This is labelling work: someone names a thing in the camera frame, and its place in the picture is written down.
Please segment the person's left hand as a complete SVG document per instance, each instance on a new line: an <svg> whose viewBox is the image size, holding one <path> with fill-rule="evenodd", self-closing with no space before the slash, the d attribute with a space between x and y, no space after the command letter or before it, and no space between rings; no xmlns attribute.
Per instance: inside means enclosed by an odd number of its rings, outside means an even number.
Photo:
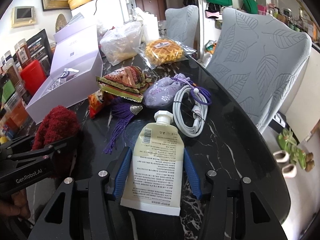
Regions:
<svg viewBox="0 0 320 240"><path fill-rule="evenodd" d="M21 191L12 194L11 201L9 202L1 200L1 216L21 216L26 219L30 218L31 214L26 189L22 189Z"/></svg>

